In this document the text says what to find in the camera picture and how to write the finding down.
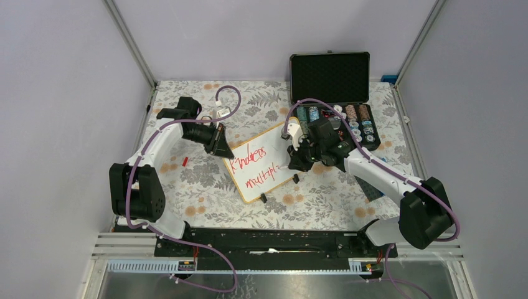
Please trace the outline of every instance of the stack of poker chips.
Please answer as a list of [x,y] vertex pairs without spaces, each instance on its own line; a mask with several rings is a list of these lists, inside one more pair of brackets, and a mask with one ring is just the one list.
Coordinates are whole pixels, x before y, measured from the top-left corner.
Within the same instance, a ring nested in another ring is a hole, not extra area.
[[308,115],[310,116],[310,121],[318,120],[319,110],[317,109],[317,107],[310,107],[308,109]]
[[334,105],[334,110],[337,111],[343,118],[346,118],[346,113],[343,112],[343,107],[339,105]]
[[299,118],[300,121],[307,121],[306,118],[306,109],[304,107],[297,108],[297,118]]
[[366,105],[360,105],[359,108],[359,119],[361,120],[361,125],[363,125],[363,132],[365,133],[365,140],[368,142],[374,142],[374,126],[372,126],[372,121],[370,120],[369,110]]
[[348,105],[345,107],[346,115],[348,117],[348,121],[357,121],[357,114],[356,109],[354,109],[354,106]]
[[297,118],[301,123],[301,130],[304,135],[308,135],[308,118],[306,116],[306,109],[304,107],[297,108]]

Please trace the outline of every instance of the floral tablecloth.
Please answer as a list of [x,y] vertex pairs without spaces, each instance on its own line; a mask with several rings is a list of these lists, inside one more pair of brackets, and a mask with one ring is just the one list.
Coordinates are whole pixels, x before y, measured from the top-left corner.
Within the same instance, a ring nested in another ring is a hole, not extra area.
[[[156,114],[174,108],[180,96],[200,101],[211,115],[214,95],[223,85],[242,93],[242,105],[224,121],[230,145],[243,141],[284,121],[290,107],[288,82],[264,81],[162,81],[143,136],[154,130]],[[236,93],[221,92],[224,105],[234,107]],[[395,168],[412,174],[410,153],[403,138],[394,98],[387,83],[370,83],[372,113],[381,137],[373,153]],[[183,161],[188,157],[185,167]],[[259,229],[357,230],[377,217],[398,215],[398,207],[386,197],[368,202],[353,176],[336,168],[314,164],[300,182],[290,181],[266,195],[266,204],[245,204],[221,158],[205,153],[191,141],[178,143],[158,174],[166,194],[166,209],[192,226]]]

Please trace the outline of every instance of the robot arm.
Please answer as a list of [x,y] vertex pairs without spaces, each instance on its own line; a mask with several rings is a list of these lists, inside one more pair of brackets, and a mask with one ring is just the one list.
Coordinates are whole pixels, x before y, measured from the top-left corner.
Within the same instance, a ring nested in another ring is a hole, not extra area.
[[146,152],[142,153],[143,145],[126,161],[125,164],[115,163],[110,168],[110,193],[114,214],[125,216],[125,198],[127,183],[130,178],[132,165],[139,162],[134,181],[138,188],[132,188],[130,194],[130,215],[140,222],[156,223],[156,228],[163,234],[181,238],[185,223],[173,213],[165,210],[165,193],[158,178],[161,165],[170,155],[171,149],[182,138],[204,145],[206,153],[223,158],[234,158],[225,140],[225,126],[223,123],[203,125],[200,123],[184,122],[160,127],[174,120],[196,119],[202,106],[198,101],[189,97],[180,97],[176,108],[162,109],[156,120],[155,130],[161,131],[154,136]]
[[303,135],[299,132],[300,127],[288,125],[287,132],[293,144],[288,148],[290,169],[308,171],[314,162],[322,161],[326,166],[335,166],[365,180],[400,208],[400,217],[378,220],[365,228],[366,236],[374,245],[407,241],[418,249],[424,249],[453,225],[452,218],[444,208],[424,192],[408,184],[412,181],[422,185],[450,207],[439,180],[429,178],[423,181],[415,176],[408,176],[405,182],[395,179],[372,161],[376,160],[377,164],[383,164],[402,176],[406,175],[363,148],[369,157],[367,159],[352,140],[342,140],[326,118],[312,121],[308,130],[308,136],[300,138]]

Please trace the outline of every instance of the gray wall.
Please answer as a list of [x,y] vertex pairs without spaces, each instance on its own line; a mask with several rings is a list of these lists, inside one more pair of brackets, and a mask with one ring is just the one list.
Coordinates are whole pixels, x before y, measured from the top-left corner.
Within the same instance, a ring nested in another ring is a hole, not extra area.
[[327,50],[396,74],[435,0],[116,2],[158,80],[284,80],[291,54]]
[[480,299],[525,298],[528,2],[451,0],[400,90]]
[[102,1],[0,2],[0,298],[74,298],[149,87]]

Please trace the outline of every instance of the red text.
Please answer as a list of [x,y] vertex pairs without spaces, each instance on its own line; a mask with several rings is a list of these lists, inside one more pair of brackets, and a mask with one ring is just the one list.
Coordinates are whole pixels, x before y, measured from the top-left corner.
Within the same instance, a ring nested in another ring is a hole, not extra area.
[[233,171],[233,174],[235,174],[236,169],[242,169],[244,166],[249,165],[251,162],[257,162],[260,160],[260,158],[266,156],[266,151],[264,150],[264,147],[259,148],[258,150],[250,153],[249,152],[249,143],[247,145],[247,157],[246,158],[236,158],[233,160],[229,160],[229,163],[231,164],[231,171]]
[[260,171],[258,173],[258,176],[255,179],[249,179],[246,182],[246,187],[253,189],[253,187],[257,185],[262,185],[264,182],[271,178],[273,181],[275,181],[274,173],[277,173],[279,170],[279,166],[275,165],[274,163],[271,163],[271,167],[266,168],[263,171]]

